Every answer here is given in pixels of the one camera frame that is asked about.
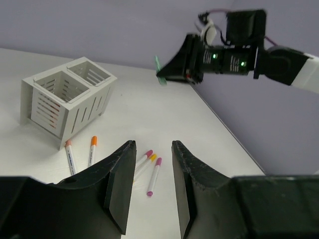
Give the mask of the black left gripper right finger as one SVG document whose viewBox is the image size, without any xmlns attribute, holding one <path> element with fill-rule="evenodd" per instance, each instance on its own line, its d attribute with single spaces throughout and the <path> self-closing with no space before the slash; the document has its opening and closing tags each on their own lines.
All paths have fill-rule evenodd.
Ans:
<svg viewBox="0 0 319 239">
<path fill-rule="evenodd" d="M 171 149 L 181 238 L 233 238 L 230 179 L 196 158 L 181 141 L 173 141 Z"/>
</svg>

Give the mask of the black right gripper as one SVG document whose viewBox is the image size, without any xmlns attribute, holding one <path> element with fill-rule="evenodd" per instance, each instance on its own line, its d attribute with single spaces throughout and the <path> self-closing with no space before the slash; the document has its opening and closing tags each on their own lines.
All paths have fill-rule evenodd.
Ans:
<svg viewBox="0 0 319 239">
<path fill-rule="evenodd" d="M 156 76 L 199 84 L 205 73 L 248 75 L 254 70 L 256 52 L 255 46 L 207 46 L 198 35 L 188 34 L 176 55 Z"/>
</svg>

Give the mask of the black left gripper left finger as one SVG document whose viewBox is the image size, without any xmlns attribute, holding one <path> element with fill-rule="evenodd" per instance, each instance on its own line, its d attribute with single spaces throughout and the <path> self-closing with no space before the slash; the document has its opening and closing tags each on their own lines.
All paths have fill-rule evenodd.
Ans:
<svg viewBox="0 0 319 239">
<path fill-rule="evenodd" d="M 137 147 L 125 142 L 93 166 L 54 187 L 53 235 L 124 235 Z"/>
</svg>

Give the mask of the orange capped white marker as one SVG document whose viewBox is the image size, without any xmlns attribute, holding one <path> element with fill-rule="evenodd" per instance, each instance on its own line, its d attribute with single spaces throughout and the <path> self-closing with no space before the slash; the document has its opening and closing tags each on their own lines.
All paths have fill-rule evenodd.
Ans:
<svg viewBox="0 0 319 239">
<path fill-rule="evenodd" d="M 91 167 L 94 163 L 95 152 L 96 152 L 96 147 L 97 147 L 97 140 L 98 140 L 98 138 L 96 135 L 91 138 L 88 167 Z"/>
</svg>

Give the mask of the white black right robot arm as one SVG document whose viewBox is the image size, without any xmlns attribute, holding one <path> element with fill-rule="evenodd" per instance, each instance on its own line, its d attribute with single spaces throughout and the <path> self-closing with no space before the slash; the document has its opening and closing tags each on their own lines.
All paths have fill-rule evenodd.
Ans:
<svg viewBox="0 0 319 239">
<path fill-rule="evenodd" d="M 157 77 L 200 84 L 205 73 L 259 76 L 318 93 L 319 59 L 287 47 L 207 46 L 198 35 L 188 34 L 177 54 L 157 72 Z"/>
</svg>

